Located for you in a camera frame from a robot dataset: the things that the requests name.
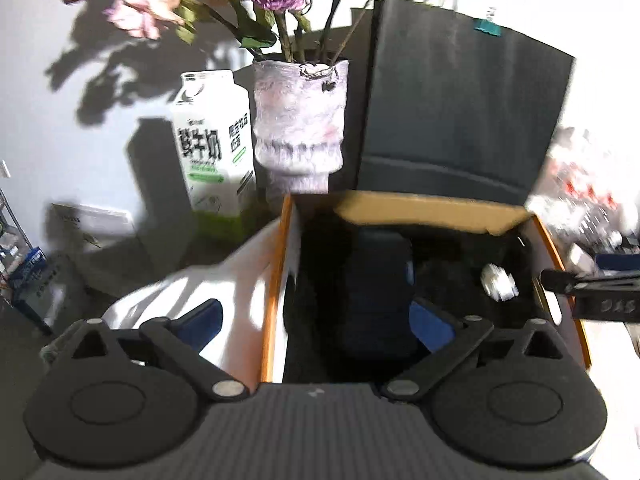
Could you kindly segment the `silver foil ball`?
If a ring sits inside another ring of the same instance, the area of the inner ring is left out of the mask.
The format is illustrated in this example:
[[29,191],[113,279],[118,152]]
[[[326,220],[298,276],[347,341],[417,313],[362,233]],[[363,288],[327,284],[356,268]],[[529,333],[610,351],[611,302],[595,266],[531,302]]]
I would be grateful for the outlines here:
[[486,295],[495,301],[508,301],[518,296],[514,278],[501,266],[489,263],[480,274]]

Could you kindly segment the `navy blue pouch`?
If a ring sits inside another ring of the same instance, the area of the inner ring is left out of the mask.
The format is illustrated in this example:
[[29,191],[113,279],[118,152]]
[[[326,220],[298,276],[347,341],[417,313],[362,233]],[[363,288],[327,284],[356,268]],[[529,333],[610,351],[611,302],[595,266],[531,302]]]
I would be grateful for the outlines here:
[[396,353],[411,337],[413,263],[408,240],[381,229],[357,232],[346,275],[344,341],[365,356]]

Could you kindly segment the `white fluffy blanket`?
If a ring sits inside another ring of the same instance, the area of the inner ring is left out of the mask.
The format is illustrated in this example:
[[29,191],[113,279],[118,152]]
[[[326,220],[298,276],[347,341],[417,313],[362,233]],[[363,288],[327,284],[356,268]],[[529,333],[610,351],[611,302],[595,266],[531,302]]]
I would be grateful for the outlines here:
[[247,385],[258,386],[262,328],[279,222],[271,221],[223,262],[189,266],[117,300],[103,319],[111,328],[137,328],[150,318],[178,318],[204,301],[222,305],[219,334],[200,356]]

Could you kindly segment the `pack of water bottles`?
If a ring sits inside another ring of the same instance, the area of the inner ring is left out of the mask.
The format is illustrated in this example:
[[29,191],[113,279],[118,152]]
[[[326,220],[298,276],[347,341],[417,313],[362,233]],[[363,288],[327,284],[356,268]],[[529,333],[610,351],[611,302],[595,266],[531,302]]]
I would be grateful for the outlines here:
[[591,255],[639,251],[639,154],[575,127],[555,129],[525,202],[554,240]]

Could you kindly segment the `red orange cardboard box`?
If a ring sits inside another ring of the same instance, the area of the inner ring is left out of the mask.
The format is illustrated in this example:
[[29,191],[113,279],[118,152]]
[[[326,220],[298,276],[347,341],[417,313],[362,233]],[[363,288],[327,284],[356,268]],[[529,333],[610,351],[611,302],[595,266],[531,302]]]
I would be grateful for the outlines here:
[[519,328],[548,318],[539,274],[563,265],[520,206],[373,192],[285,197],[271,263],[260,379],[373,385],[427,354],[413,300]]

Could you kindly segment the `blue white boxes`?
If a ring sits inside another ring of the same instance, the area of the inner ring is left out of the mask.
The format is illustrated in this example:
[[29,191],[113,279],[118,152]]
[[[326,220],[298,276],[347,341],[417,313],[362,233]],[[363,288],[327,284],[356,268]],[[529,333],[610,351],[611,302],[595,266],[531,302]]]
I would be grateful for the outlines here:
[[45,335],[53,334],[47,322],[53,304],[51,278],[52,269],[40,247],[32,248],[8,278],[12,292],[11,306]]

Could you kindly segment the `white green milk carton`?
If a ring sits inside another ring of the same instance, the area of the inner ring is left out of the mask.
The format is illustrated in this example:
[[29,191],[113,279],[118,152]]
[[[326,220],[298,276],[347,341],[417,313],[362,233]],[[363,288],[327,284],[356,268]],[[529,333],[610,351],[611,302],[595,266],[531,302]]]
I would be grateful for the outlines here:
[[250,95],[230,70],[186,72],[171,125],[191,209],[239,218],[255,195]]

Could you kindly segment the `black paper shopping bag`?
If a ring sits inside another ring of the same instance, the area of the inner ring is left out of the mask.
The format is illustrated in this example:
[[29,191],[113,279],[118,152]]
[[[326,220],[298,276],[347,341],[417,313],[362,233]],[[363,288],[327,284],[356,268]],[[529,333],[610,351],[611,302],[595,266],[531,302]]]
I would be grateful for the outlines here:
[[481,32],[451,10],[377,3],[358,190],[524,204],[573,63],[515,30]]

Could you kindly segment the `frosted glass flower vase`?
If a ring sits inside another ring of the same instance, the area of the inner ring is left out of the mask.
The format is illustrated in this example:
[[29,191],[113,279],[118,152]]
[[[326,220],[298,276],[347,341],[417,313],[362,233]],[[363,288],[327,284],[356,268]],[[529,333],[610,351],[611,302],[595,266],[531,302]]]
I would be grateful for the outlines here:
[[267,196],[324,194],[343,167],[349,62],[254,65],[255,158]]

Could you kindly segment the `teal binder clip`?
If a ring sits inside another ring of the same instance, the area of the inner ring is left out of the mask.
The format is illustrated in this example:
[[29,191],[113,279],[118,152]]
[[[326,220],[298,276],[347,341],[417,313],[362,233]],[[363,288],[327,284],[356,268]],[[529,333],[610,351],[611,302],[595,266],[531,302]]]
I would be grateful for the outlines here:
[[484,18],[478,18],[475,21],[475,29],[478,32],[482,32],[483,34],[500,37],[501,36],[501,27],[495,21],[496,9],[491,6]]

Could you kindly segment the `white board leaning on wall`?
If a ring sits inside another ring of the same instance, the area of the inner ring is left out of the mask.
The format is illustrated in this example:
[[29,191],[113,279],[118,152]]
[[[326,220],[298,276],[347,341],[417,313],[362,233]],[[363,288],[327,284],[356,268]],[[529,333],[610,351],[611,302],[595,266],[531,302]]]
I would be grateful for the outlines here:
[[53,240],[70,256],[100,252],[137,237],[128,211],[71,203],[51,205]]

